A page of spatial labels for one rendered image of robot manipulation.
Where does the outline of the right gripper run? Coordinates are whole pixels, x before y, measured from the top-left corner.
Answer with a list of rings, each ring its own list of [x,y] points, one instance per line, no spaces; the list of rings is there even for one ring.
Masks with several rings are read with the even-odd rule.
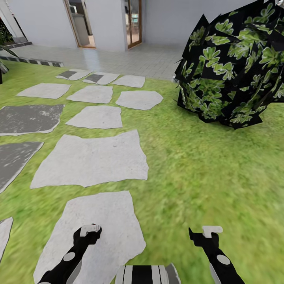
[[[202,233],[192,232],[191,228],[189,228],[189,235],[190,239],[194,241],[194,245],[196,247],[203,247],[205,253],[209,245],[217,245],[219,249],[219,237],[216,233],[211,234],[212,238],[206,238]]]

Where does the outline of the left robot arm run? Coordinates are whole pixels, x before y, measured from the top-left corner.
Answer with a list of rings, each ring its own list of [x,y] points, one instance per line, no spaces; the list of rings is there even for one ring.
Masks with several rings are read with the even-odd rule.
[[[48,270],[39,284],[73,284],[82,267],[82,256],[89,244],[96,244],[100,238],[101,226],[84,225],[74,234],[74,246],[64,255],[62,261]]]

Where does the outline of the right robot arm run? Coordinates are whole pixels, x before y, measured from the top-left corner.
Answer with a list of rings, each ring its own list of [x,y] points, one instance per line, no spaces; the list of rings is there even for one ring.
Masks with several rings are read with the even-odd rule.
[[[190,239],[194,241],[196,247],[203,247],[209,259],[210,273],[216,284],[245,284],[236,273],[231,260],[219,248],[219,237],[217,233],[222,233],[221,226],[204,225],[203,233],[192,232],[189,228]]]

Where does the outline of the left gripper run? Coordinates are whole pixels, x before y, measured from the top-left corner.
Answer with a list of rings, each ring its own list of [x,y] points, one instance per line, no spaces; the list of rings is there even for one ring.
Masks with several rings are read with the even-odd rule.
[[[97,239],[100,238],[101,228],[97,232],[90,232],[86,236],[80,236],[80,232],[75,232],[74,234],[74,245],[76,243],[83,243],[85,248],[88,247],[89,244],[96,244]]]

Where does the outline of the robot trunk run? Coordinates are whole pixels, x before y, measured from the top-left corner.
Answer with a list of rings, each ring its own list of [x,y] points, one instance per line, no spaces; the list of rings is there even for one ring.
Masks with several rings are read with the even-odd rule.
[[[120,266],[115,278],[115,284],[169,284],[163,265]]]

